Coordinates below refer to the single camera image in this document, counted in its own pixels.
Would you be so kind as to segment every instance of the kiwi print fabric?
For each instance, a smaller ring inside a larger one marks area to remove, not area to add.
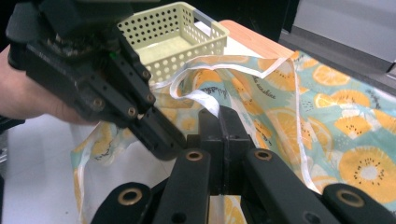
[[[204,107],[215,115],[219,105],[231,107],[256,147],[277,153],[310,189],[347,183],[396,210],[396,98],[300,51],[290,59],[199,57],[152,88],[156,106],[184,134],[198,133]],[[87,161],[117,161],[134,141],[129,131],[103,122],[72,152],[81,220],[89,205]],[[223,206],[211,205],[209,220],[245,222],[237,196],[221,200]]]

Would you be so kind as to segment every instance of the table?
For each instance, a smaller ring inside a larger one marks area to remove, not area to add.
[[[233,22],[222,21],[230,30],[225,54],[289,57],[292,51]],[[93,127],[78,126],[51,116],[28,119],[8,131],[8,161],[3,205],[3,223],[77,223],[70,150],[81,143]],[[154,186],[168,177],[174,162],[158,161],[142,145],[119,160],[135,165],[134,172],[117,166],[95,167],[99,172],[129,175],[135,182]],[[95,183],[100,203],[109,193],[106,181]]]

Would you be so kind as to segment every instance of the screw hole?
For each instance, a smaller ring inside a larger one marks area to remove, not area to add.
[[[257,159],[262,161],[269,161],[272,159],[272,154],[266,151],[255,151],[254,155]]]
[[[128,109],[128,115],[131,116],[131,117],[134,117],[136,115],[136,109],[133,108],[133,107],[130,107]]]
[[[125,189],[119,194],[119,203],[122,205],[133,205],[138,203],[143,197],[140,189]]]
[[[364,206],[363,198],[350,190],[339,189],[336,192],[336,196],[341,202],[346,203],[352,207],[363,207]]]
[[[319,224],[321,222],[320,217],[312,212],[305,212],[304,219],[311,224]]]
[[[189,161],[199,161],[204,155],[198,151],[191,151],[189,152],[186,157]]]
[[[151,94],[148,95],[148,101],[149,101],[149,102],[153,102],[154,99],[155,99],[155,98],[154,98],[153,95],[151,95]]]
[[[99,99],[99,98],[96,98],[96,99],[94,99],[93,100],[93,105],[94,106],[102,106],[103,105],[103,101],[101,100],[101,99]]]

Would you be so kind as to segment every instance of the human hand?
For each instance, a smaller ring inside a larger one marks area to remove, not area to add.
[[[31,119],[50,114],[71,123],[93,124],[35,83],[25,72],[13,69],[8,64],[8,51],[9,46],[0,53],[0,115],[10,119]]]

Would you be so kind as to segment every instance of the plastic basket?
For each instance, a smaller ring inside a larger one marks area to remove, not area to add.
[[[198,21],[210,32],[198,28],[195,25]],[[150,83],[165,81],[189,59],[223,54],[229,33],[183,2],[135,13],[120,22],[119,29],[152,74]]]

